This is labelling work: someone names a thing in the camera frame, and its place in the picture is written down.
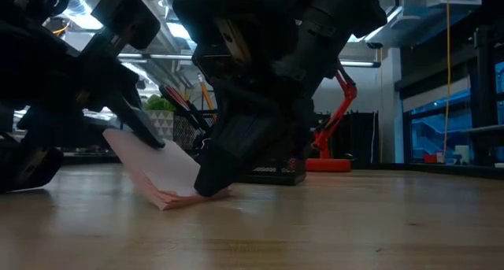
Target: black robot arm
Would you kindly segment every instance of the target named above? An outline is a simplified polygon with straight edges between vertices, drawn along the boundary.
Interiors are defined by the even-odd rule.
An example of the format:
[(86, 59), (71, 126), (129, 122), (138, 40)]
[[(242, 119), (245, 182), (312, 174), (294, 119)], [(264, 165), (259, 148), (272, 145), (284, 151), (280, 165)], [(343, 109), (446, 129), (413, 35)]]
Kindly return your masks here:
[(352, 34), (387, 23), (376, 0), (175, 0), (173, 8), (218, 104), (195, 183), (203, 196), (308, 143), (295, 138), (309, 129), (311, 98), (334, 76), (339, 52)]

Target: fluorescent light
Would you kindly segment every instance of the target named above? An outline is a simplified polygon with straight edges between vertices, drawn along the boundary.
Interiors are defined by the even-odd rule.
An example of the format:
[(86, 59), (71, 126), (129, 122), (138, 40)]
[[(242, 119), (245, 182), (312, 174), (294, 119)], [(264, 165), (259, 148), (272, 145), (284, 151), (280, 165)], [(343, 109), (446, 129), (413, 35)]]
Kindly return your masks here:
[(91, 7), (84, 0), (78, 1), (79, 6), (74, 9), (66, 9), (63, 14), (83, 29), (101, 29), (103, 25), (91, 15)]
[(190, 54), (151, 54), (150, 57), (155, 59), (173, 59), (179, 61), (190, 61), (192, 59)]
[[(391, 13), (391, 14), (387, 17), (387, 24), (389, 24), (389, 23), (392, 21), (392, 19), (394, 19), (396, 16), (398, 16), (398, 15), (401, 13), (401, 11), (402, 11), (402, 6), (399, 6), (398, 8), (396, 8), (396, 9), (394, 10), (394, 12), (393, 12), (393, 13)], [(364, 40), (365, 40), (366, 42), (368, 42), (370, 39), (372, 39), (374, 36), (376, 36), (376, 34), (378, 34), (378, 32), (380, 32), (380, 31), (381, 31), (381, 29), (383, 29), (385, 26), (386, 26), (386, 25), (384, 25), (384, 26), (382, 26), (382, 27), (380, 27), (380, 28), (376, 29), (375, 31), (372, 31), (372, 32), (371, 32), (371, 34), (367, 35), (367, 36), (364, 38)]]
[(141, 76), (142, 78), (144, 78), (145, 80), (147, 80), (148, 82), (151, 82), (151, 83), (155, 83), (150, 77), (149, 75), (147, 74), (147, 72), (145, 72), (144, 70), (132, 65), (131, 63), (129, 62), (123, 62), (122, 65), (124, 67), (126, 67), (127, 69), (133, 71), (134, 73), (138, 74), (139, 76)]
[(168, 29), (172, 33), (174, 37), (182, 38), (182, 39), (191, 39), (189, 32), (187, 32), (186, 28), (182, 26), (182, 24), (178, 23), (167, 23)]
[(350, 66), (350, 67), (374, 67), (374, 62), (369, 61), (341, 61), (342, 66)]
[(14, 113), (17, 113), (21, 116), (24, 116), (26, 114), (26, 109), (22, 109), (22, 110), (19, 110), (19, 111), (14, 111)]
[(142, 54), (119, 54), (118, 58), (141, 58)]
[(130, 63), (147, 63), (147, 59), (132, 59), (132, 58), (120, 58), (121, 62), (130, 62)]

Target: glass wall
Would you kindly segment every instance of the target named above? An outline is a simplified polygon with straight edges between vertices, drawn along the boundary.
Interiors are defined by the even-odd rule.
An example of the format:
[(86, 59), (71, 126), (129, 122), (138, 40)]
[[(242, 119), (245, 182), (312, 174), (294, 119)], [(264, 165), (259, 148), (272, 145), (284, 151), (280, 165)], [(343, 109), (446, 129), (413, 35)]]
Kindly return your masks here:
[[(445, 159), (449, 165), (462, 162), (469, 164), (473, 159), (472, 144), (467, 133), (472, 128), (473, 121), (469, 99), (469, 89), (453, 94), (450, 98), (452, 109), (448, 115)], [(447, 100), (442, 98), (409, 112), (412, 162), (423, 163), (426, 156), (443, 152), (446, 105)]]
[[(498, 123), (504, 124), (504, 101), (497, 102)], [(497, 149), (497, 161), (504, 163), (504, 147)]]
[(497, 86), (497, 93), (504, 93), (504, 62), (495, 66), (495, 85)]

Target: paper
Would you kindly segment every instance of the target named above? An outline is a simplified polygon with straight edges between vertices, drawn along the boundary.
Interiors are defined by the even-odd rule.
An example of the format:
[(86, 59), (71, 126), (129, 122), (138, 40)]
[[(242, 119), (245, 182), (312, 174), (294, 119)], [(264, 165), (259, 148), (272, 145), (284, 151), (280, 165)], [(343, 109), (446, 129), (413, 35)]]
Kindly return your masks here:
[[(165, 148), (156, 150), (129, 131), (109, 128), (103, 136), (130, 172), (135, 187), (160, 210), (209, 200), (193, 188), (199, 164), (175, 142), (165, 140)], [(226, 196), (228, 189), (211, 199)]]

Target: wall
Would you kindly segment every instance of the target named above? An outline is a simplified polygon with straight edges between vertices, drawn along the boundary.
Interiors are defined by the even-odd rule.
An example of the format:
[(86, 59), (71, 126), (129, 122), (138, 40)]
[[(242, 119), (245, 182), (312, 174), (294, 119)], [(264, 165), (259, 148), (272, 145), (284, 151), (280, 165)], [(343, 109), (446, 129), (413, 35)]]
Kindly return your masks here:
[[(352, 102), (349, 110), (358, 110), (363, 113), (376, 111), (380, 105), (378, 97), (380, 84), (377, 73), (378, 68), (345, 68), (348, 75), (355, 81), (358, 96)], [(343, 101), (343, 92), (336, 78), (324, 79), (313, 95), (315, 112), (333, 113)]]
[[(402, 143), (402, 102), (394, 89), (401, 79), (400, 49), (389, 49), (381, 68), (345, 68), (358, 87), (358, 96), (349, 110), (379, 112), (383, 138), (383, 162), (404, 162)], [(326, 79), (313, 96), (315, 111), (334, 113), (343, 100), (338, 82)]]

